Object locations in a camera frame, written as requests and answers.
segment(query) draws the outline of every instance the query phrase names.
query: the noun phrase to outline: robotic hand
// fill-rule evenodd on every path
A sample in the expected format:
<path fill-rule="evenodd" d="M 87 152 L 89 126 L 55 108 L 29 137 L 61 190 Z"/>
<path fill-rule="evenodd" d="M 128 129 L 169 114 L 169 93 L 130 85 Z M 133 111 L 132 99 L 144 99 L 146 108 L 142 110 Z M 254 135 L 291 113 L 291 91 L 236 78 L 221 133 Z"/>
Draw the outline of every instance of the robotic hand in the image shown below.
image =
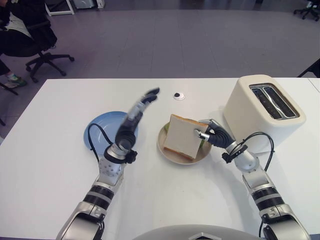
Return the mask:
<path fill-rule="evenodd" d="M 259 215 L 266 224 L 263 229 L 267 240 L 310 240 L 306 229 L 300 223 L 292 209 L 285 204 L 275 185 L 262 169 L 259 159 L 247 151 L 247 146 L 237 144 L 229 133 L 215 120 L 199 121 L 208 124 L 206 132 L 197 129 L 194 133 L 212 145 L 223 148 L 222 154 L 226 163 L 232 162 L 242 172 L 242 179 L 251 194 Z"/>
<path fill-rule="evenodd" d="M 135 161 L 137 152 L 135 130 L 147 106 L 157 99 L 160 89 L 147 92 L 126 115 L 115 136 L 99 160 L 99 175 L 58 233 L 56 240 L 100 240 L 104 232 L 104 218 L 124 175 L 126 164 Z"/>

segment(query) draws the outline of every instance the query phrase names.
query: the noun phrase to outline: bread slice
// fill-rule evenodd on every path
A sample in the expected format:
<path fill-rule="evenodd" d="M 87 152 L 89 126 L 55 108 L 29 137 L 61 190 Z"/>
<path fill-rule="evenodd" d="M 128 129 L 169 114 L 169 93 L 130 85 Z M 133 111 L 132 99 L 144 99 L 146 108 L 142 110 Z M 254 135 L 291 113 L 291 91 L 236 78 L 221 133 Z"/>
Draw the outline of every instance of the bread slice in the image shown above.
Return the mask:
<path fill-rule="evenodd" d="M 164 148 L 191 159 L 195 159 L 201 144 L 194 130 L 207 130 L 208 125 L 172 114 Z"/>

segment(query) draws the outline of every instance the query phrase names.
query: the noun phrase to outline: black pants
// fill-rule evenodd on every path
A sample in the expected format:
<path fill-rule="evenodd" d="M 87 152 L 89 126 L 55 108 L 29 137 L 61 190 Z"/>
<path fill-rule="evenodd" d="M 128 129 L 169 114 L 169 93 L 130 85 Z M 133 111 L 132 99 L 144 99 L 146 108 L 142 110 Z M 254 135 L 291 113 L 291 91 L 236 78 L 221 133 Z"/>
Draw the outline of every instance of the black pants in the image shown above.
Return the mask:
<path fill-rule="evenodd" d="M 34 44 L 32 38 L 16 30 L 0 30 L 0 55 L 19 53 L 22 49 Z M 10 69 L 0 59 L 0 76 L 10 72 Z"/>

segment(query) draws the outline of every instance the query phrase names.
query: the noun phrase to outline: chair wheel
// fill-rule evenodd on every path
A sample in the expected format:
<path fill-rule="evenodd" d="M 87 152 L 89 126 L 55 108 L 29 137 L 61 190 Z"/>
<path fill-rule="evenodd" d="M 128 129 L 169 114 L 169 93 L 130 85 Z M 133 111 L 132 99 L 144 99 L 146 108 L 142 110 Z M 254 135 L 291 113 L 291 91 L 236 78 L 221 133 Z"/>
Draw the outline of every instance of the chair wheel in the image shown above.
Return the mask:
<path fill-rule="evenodd" d="M 31 77 L 31 79 L 35 84 L 38 82 L 38 79 L 36 79 L 35 77 Z"/>

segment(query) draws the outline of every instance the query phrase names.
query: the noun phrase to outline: white toaster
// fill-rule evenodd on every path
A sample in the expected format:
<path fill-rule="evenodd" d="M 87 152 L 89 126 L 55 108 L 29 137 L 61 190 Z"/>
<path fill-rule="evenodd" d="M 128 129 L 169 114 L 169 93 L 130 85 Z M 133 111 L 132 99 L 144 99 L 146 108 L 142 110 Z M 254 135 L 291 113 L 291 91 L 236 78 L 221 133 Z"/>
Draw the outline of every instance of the white toaster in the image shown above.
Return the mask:
<path fill-rule="evenodd" d="M 306 115 L 286 91 L 270 76 L 250 75 L 238 79 L 223 114 L 239 143 L 254 132 L 269 134 L 278 146 L 306 121 Z M 248 150 L 270 150 L 266 136 L 246 142 Z"/>

